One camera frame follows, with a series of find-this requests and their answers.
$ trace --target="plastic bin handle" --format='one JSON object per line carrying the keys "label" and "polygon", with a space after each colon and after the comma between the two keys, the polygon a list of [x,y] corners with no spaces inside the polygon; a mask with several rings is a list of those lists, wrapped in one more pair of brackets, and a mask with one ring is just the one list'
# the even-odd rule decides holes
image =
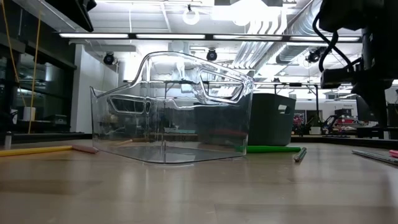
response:
{"label": "plastic bin handle", "polygon": [[[217,76],[220,76],[220,77],[228,78],[228,79],[234,80],[234,82],[237,82],[238,84],[242,85],[242,88],[240,89],[239,93],[234,97],[235,100],[229,100],[229,99],[225,99],[225,98],[209,96],[209,94],[206,92],[206,88],[205,88],[203,79],[201,77],[202,72],[206,72],[206,73],[210,73],[210,74],[217,75]],[[234,103],[235,104],[235,103],[237,103],[239,101],[239,99],[241,98],[243,90],[246,88],[246,85],[244,84],[244,82],[242,80],[239,80],[239,79],[237,79],[235,77],[231,77],[229,75],[223,75],[223,74],[220,74],[220,73],[216,73],[214,71],[207,70],[207,69],[201,69],[199,71],[199,77],[200,77],[200,86],[201,86],[201,88],[203,90],[203,94],[204,94],[204,96],[205,96],[205,98],[207,100],[211,100],[211,101],[217,101],[217,102],[222,102],[222,103]]]}

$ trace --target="red object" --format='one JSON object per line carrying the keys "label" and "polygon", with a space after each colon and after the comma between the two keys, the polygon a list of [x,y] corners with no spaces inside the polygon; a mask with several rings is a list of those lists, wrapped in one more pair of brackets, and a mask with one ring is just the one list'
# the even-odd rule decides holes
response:
{"label": "red object", "polygon": [[394,157],[394,158],[398,158],[398,151],[396,150],[390,150],[390,156]]}
{"label": "red object", "polygon": [[95,147],[89,147],[89,146],[77,146],[73,145],[72,148],[74,150],[80,151],[80,152],[88,152],[92,154],[96,154],[98,152],[98,149]]}
{"label": "red object", "polygon": [[340,118],[340,119],[337,119],[336,123],[337,124],[353,124],[354,123],[354,119]]}

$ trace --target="black cable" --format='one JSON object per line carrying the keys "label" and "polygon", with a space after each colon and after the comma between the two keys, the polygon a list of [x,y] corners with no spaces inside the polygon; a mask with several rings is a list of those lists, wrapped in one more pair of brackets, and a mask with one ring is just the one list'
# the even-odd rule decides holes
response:
{"label": "black cable", "polygon": [[[319,13],[317,14],[317,16],[315,16],[313,23],[312,23],[312,29],[315,31],[315,33],[322,38],[322,40],[324,40],[326,43],[328,43],[330,45],[330,40],[328,40],[317,28],[317,22],[319,20]],[[351,61],[348,59],[348,57],[336,46],[333,46],[333,50],[335,50],[335,52],[337,52],[345,61],[348,65],[351,64]],[[354,71],[354,68],[352,66],[349,67],[349,70],[351,72]]]}
{"label": "black cable", "polygon": [[352,67],[353,65],[355,65],[356,63],[359,63],[359,62],[361,62],[361,61],[362,61],[362,58],[361,58],[361,57],[360,57],[360,58],[357,58],[357,59],[353,60],[350,64],[346,65],[344,68],[345,68],[345,69],[350,68],[350,67]]}
{"label": "black cable", "polygon": [[325,61],[326,56],[330,53],[332,48],[336,45],[338,41],[338,34],[337,32],[333,33],[333,37],[331,38],[331,42],[329,43],[329,46],[326,48],[326,50],[322,53],[321,58],[319,59],[319,71],[323,72],[325,69],[323,68],[323,62]]}

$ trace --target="yellow string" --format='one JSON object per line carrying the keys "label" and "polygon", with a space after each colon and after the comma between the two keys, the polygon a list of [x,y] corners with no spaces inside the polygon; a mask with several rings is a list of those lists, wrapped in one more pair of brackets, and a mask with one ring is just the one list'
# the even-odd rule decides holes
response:
{"label": "yellow string", "polygon": [[30,128],[32,126],[32,108],[33,108],[33,99],[34,99],[34,96],[35,96],[34,93],[35,93],[35,81],[36,81],[36,65],[37,65],[37,52],[39,51],[41,15],[42,15],[42,11],[39,11],[39,24],[37,26],[35,63],[34,63],[34,67],[33,67],[32,98],[30,99],[30,119],[29,119],[29,129],[28,129],[28,132],[27,132],[28,134],[30,134]]}
{"label": "yellow string", "polygon": [[19,85],[19,77],[18,77],[17,67],[15,65],[14,54],[12,53],[11,39],[10,39],[10,33],[8,31],[8,22],[6,17],[6,7],[4,6],[4,0],[2,1],[1,6],[2,6],[2,15],[4,17],[4,22],[6,23],[6,34],[7,34],[8,46],[10,48],[12,66],[14,67],[15,78],[18,83],[18,89],[19,93],[21,94],[22,102],[24,103],[24,106],[26,106],[24,95],[22,94],[21,86]]}

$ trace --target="gray container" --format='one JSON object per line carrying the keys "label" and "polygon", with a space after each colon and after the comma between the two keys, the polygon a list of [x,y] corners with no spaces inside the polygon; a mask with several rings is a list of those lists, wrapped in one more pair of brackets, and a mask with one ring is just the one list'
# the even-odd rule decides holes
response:
{"label": "gray container", "polygon": [[249,146],[286,146],[292,137],[296,100],[270,93],[253,94]]}

